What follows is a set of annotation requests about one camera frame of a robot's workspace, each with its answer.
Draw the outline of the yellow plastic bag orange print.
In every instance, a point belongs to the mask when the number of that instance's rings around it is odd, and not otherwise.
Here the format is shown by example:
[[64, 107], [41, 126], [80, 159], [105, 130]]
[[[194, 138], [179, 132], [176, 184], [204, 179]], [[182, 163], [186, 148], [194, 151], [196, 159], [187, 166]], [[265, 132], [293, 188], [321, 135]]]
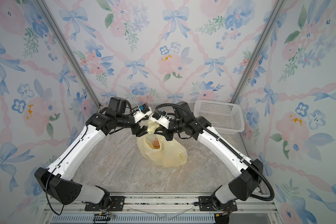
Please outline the yellow plastic bag orange print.
[[137, 147], [145, 159], [165, 168], [179, 167], [187, 162], [187, 150], [182, 144], [154, 133], [159, 127], [157, 122], [144, 120], [141, 126], [147, 127], [147, 134], [137, 138]]

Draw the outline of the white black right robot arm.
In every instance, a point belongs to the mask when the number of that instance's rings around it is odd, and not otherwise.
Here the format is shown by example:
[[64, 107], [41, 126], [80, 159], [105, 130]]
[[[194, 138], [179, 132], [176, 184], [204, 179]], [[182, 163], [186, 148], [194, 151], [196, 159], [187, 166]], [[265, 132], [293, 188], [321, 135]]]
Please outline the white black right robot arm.
[[186, 102], [158, 105], [154, 117], [163, 120], [158, 129], [161, 136], [171, 140], [175, 134], [186, 134], [207, 147], [214, 154], [213, 157], [219, 159], [231, 172], [233, 179], [217, 187], [211, 194], [211, 203], [216, 210], [222, 210], [226, 204], [235, 200], [265, 200], [254, 193], [266, 180], [262, 174], [262, 162], [240, 153], [218, 133], [212, 122], [204, 116], [196, 116]]

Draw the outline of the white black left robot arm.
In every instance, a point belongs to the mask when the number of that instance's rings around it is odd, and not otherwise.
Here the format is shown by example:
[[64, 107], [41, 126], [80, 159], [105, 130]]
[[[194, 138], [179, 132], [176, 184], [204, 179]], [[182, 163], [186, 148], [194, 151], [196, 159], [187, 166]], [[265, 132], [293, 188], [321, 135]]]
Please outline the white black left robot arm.
[[88, 154], [107, 135], [125, 128], [137, 137], [146, 134], [147, 128], [140, 122], [151, 114], [152, 109], [147, 104], [132, 108], [126, 99], [112, 97], [107, 107], [87, 120], [82, 132], [61, 156], [47, 168], [35, 172], [45, 196], [56, 199], [63, 206], [80, 201], [100, 211], [108, 211], [113, 205], [109, 191], [100, 186], [77, 183], [73, 177]]

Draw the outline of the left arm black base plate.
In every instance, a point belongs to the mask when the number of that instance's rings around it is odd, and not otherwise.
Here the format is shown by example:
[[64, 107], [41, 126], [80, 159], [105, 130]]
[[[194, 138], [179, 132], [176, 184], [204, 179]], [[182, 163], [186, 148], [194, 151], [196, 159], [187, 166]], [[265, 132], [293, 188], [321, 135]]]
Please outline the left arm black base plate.
[[100, 203], [87, 203], [85, 211], [123, 211], [125, 199], [124, 196], [106, 196]]

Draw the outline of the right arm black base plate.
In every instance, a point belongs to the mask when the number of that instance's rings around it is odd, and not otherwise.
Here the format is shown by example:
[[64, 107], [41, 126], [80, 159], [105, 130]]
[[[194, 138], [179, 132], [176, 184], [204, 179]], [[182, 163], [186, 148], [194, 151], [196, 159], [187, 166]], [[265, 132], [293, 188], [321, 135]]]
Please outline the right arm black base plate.
[[200, 211], [232, 213], [238, 210], [235, 200], [230, 200], [227, 203], [221, 203], [211, 196], [199, 196], [198, 201], [193, 204], [194, 206], [198, 206]]

